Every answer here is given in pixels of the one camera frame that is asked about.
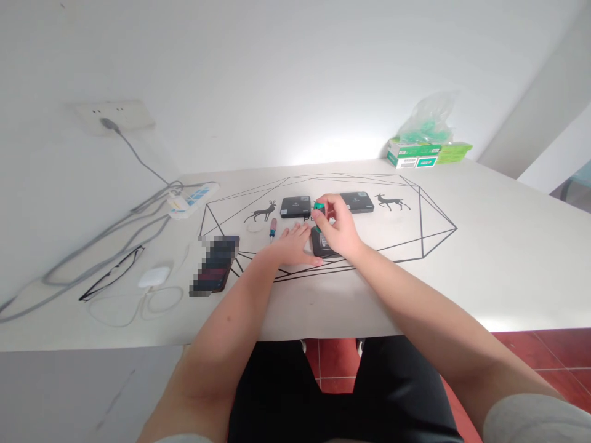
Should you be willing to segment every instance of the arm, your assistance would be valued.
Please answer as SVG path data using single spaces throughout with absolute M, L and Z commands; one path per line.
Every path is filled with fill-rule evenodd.
M 309 237 L 308 224 L 296 223 L 254 257 L 179 360 L 138 443 L 190 433 L 225 442 L 236 387 L 259 337 L 277 269 L 322 264 L 304 254 Z
M 327 194 L 318 202 L 336 219 L 331 226 L 320 211 L 312 213 L 331 248 L 376 291 L 400 330 L 449 383 L 481 435 L 488 411 L 509 395 L 563 399 L 466 311 L 363 244 L 341 196 Z

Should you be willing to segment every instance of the black pants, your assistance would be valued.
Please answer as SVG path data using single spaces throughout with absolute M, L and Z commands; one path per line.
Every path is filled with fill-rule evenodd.
M 323 394 L 300 341 L 259 342 L 230 415 L 228 443 L 461 443 L 445 388 L 403 335 L 368 338 L 353 394 Z

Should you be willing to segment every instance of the gray sleeve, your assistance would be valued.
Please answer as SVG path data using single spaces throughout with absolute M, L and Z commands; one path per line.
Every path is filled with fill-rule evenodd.
M 484 443 L 589 443 L 591 415 L 554 397 L 517 394 L 492 407 L 483 436 Z
M 158 440 L 156 443 L 211 443 L 211 440 L 197 434 L 178 434 L 165 437 L 162 440 Z

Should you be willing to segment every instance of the power cord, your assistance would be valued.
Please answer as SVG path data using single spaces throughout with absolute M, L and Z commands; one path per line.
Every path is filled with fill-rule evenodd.
M 152 215 L 158 213 L 162 209 L 162 206 L 166 203 L 166 201 L 161 202 L 160 205 L 158 205 L 158 207 L 156 208 L 156 210 L 153 211 L 152 213 L 147 214 L 147 215 L 142 215 L 141 217 L 137 217 L 137 218 L 134 218 L 132 220 L 128 220 L 127 221 L 128 218 L 130 218 L 130 217 L 132 217 L 134 215 L 139 215 L 139 214 L 143 213 L 151 205 L 153 205 L 157 201 L 161 200 L 163 197 L 165 197 L 167 195 L 167 193 L 168 193 L 169 190 L 172 189 L 172 190 L 174 190 L 177 193 L 181 193 L 184 188 L 196 188 L 198 186 L 203 186 L 206 183 L 213 183 L 213 182 L 203 182 L 203 183 L 194 183 L 194 184 L 191 184 L 191 185 L 184 185 L 180 180 L 175 180 L 175 181 L 170 182 L 170 183 L 167 182 L 165 179 L 162 178 L 162 176 L 160 176 L 160 174 L 158 174 L 157 172 L 155 172 L 151 167 L 147 166 L 140 159 L 140 157 L 135 152 L 134 147 L 131 145 L 131 143 L 129 143 L 129 141 L 121 133 L 121 130 L 119 129 L 119 126 L 117 126 L 117 124 L 115 124 L 112 120 L 105 119 L 105 118 L 101 119 L 100 122 L 107 129 L 112 129 L 113 131 L 115 131 L 127 143 L 127 145 L 132 150 L 132 152 L 134 153 L 134 155 L 137 158 L 137 160 L 141 163 L 141 165 L 143 165 L 144 167 L 146 167 L 149 171 L 151 171 L 153 174 L 155 174 L 160 180 L 162 180 L 166 184 L 166 187 L 163 188 L 163 189 L 161 189 L 161 190 L 159 190 L 157 193 L 155 193 L 154 195 L 152 195 L 152 197 L 150 197 L 147 200 L 143 201 L 138 206 L 132 208 L 129 211 L 129 214 L 127 214 L 125 217 L 123 217 L 122 219 L 120 219 L 116 223 L 114 223 L 111 226 L 109 226 L 107 229 L 105 229 L 103 232 L 101 232 L 98 236 L 96 236 L 92 240 L 90 240 L 87 244 L 85 244 L 81 248 L 75 250 L 73 253 L 69 254 L 66 258 L 64 258 L 59 263 L 57 263 L 57 265 L 55 265 L 53 268 L 51 268 L 46 274 L 44 274 L 41 277 L 41 282 L 43 284 L 45 284 L 45 285 L 62 287 L 59 291 L 57 291 L 56 293 L 53 293 L 52 295 L 50 295 L 46 299 L 39 301 L 35 305 L 33 305 L 33 306 L 31 306 L 31 307 L 29 307 L 27 309 L 24 309 L 23 311 L 21 311 L 19 313 L 13 314 L 13 315 L 8 316 L 8 317 L 0 318 L 0 324 L 9 322 L 11 320 L 15 320 L 17 318 L 21 318 L 21 317 L 27 315 L 28 313 L 33 312 L 33 311 L 39 309 L 40 307 L 46 305 L 50 301 L 55 300 L 57 297 L 59 297 L 64 292 L 67 292 L 68 290 L 72 289 L 74 286 L 77 286 L 78 284 L 82 283 L 82 281 L 86 280 L 87 278 L 92 277 L 94 274 L 96 274 L 103 267 L 105 267 L 106 265 L 108 265 L 109 263 L 111 263 L 113 260 L 116 260 L 117 258 L 119 258 L 122 255 L 129 254 L 131 251 L 135 250 L 139 246 L 144 245 L 144 244 L 147 244 L 147 243 L 151 242 L 152 240 L 154 240 L 155 238 L 157 238 L 164 231 L 164 228 L 166 227 L 166 225 L 170 221 L 170 217 L 168 215 L 163 215 L 162 217 L 158 217 L 158 218 L 156 218 L 156 219 L 154 219 L 152 221 L 149 221 L 145 225 L 143 225 L 141 228 L 139 228 L 129 238 L 129 240 L 125 243 L 125 245 L 121 248 L 121 250 L 119 252 L 117 252 L 112 257 L 107 258 L 106 260 L 103 260 L 100 263 L 97 263 L 96 265 L 90 267 L 86 271 L 82 272 L 78 277 L 74 278 L 72 281 L 66 282 L 66 283 L 64 283 L 64 282 L 59 282 L 58 283 L 58 282 L 52 282 L 51 281 L 51 277 L 53 276 L 53 274 L 55 274 L 55 272 L 58 269 L 60 269 L 66 263 L 69 263 L 70 261 L 74 260 L 76 257 L 80 256 L 84 251 L 86 251 L 88 248 L 92 247 L 94 244 L 98 243 L 102 239 L 105 239 L 109 235 L 111 235 L 111 234 L 119 231 L 120 229 L 124 228 L 125 226 L 130 225 L 131 223 L 135 223 L 135 222 L 137 222 L 139 220 L 142 220 L 142 219 L 147 218 L 147 217 L 151 217 Z M 136 239 L 136 237 L 143 230 L 145 230 L 146 228 L 148 228 L 151 225 L 154 225 L 157 222 L 162 222 L 162 225 L 160 226 L 160 228 L 159 228 L 158 232 L 156 232 L 156 234 L 152 235 L 152 237 L 148 238 L 147 240 L 144 240 L 141 243 L 137 243 L 137 244 L 131 245 L 132 242 Z M 6 310 L 17 299 L 17 297 L 31 283 L 33 283 L 33 282 L 27 283 L 27 285 L 25 285 L 20 291 L 18 291 L 14 297 L 12 297 L 10 300 L 6 301 L 4 304 L 0 305 L 0 314 L 4 310 Z
M 137 154 L 137 152 L 135 152 L 134 147 L 131 145 L 131 143 L 129 143 L 129 141 L 125 138 L 125 135 L 123 135 L 121 133 L 121 129 L 119 129 L 119 126 L 117 125 L 117 123 L 115 123 L 112 120 L 109 120 L 107 118 L 101 118 L 100 120 L 101 125 L 103 125 L 104 127 L 106 127 L 107 129 L 112 129 L 113 131 L 115 131 L 122 139 L 124 142 L 127 143 L 127 145 L 129 146 L 129 148 L 131 149 L 131 151 L 133 152 L 135 158 L 137 158 L 138 162 L 141 163 L 144 168 L 146 168 L 147 170 L 149 170 L 152 174 L 154 174 L 155 176 L 157 176 L 160 180 L 162 180 L 164 182 L 164 184 L 166 186 L 168 186 L 169 188 L 171 187 L 171 184 L 169 182 L 167 182 L 165 179 L 162 178 L 162 176 L 157 173 L 155 170 L 153 170 L 150 166 L 146 165 L 142 159 L 140 159 L 140 156 Z

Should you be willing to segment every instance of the small black box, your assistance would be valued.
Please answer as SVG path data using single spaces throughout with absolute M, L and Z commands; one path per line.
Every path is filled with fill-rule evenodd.
M 323 233 L 319 233 L 316 228 L 312 228 L 312 251 L 314 251 L 314 255 L 316 257 L 325 257 L 327 255 L 337 255 L 340 257 L 339 254 L 334 252 L 330 246 L 328 246 L 328 242 L 324 237 Z
M 374 204 L 367 193 L 342 193 L 340 195 L 347 204 L 351 214 L 361 214 L 363 212 L 373 212 Z
M 281 218 L 297 218 L 310 216 L 310 197 L 285 197 L 281 203 Z

